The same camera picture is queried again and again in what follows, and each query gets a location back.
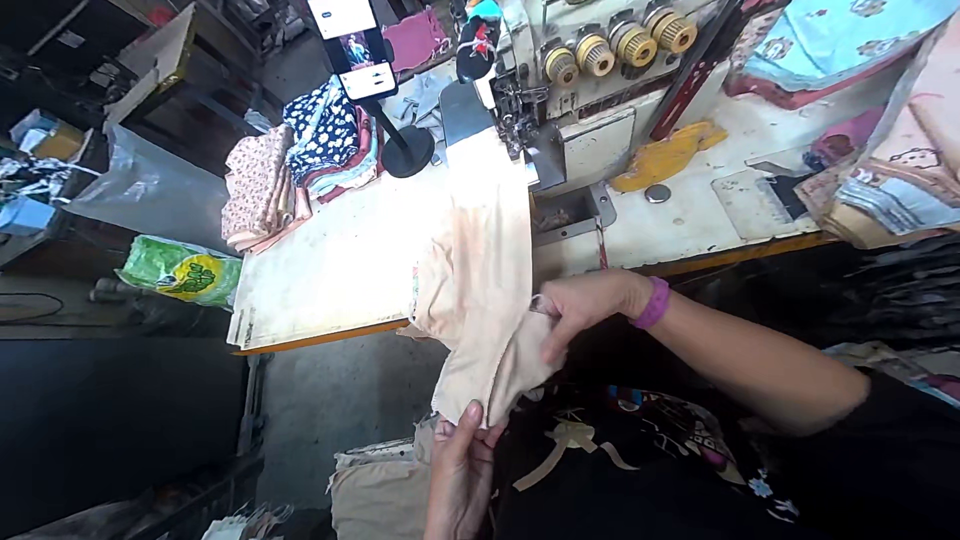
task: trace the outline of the phone stand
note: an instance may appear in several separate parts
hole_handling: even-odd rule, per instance
[[[395,178],[408,178],[419,173],[433,158],[436,143],[429,130],[416,126],[407,126],[399,130],[383,112],[376,100],[360,102],[379,125],[390,134],[390,140],[383,146],[380,159],[383,168]]]

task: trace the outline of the plastic bag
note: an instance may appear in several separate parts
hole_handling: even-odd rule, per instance
[[[63,209],[177,242],[235,255],[220,236],[224,179],[134,132],[107,127],[110,169]]]
[[[201,246],[141,234],[116,274],[134,287],[230,311],[242,265],[239,258]]]

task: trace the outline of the person's left hand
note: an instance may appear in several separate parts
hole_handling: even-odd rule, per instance
[[[483,406],[474,400],[460,423],[441,417],[430,458],[430,499],[424,540],[467,540],[477,535],[490,503],[493,447],[506,425],[480,430]]]

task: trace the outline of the green plastic bag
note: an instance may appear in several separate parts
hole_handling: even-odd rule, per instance
[[[201,246],[141,234],[116,273],[128,285],[231,310],[242,265],[239,258]]]

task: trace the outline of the gold tension knob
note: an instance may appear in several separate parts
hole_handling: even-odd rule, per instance
[[[647,26],[660,47],[674,54],[689,49],[697,39],[697,25],[670,9],[656,13]]]
[[[643,67],[657,57],[657,42],[635,22],[614,30],[610,43],[616,55],[633,67]]]
[[[577,45],[577,64],[580,69],[595,77],[610,73],[615,62],[610,44],[597,34],[584,37]]]
[[[543,63],[546,66],[546,76],[551,83],[560,86],[572,86],[580,77],[580,68],[570,49],[557,47],[546,55]]]

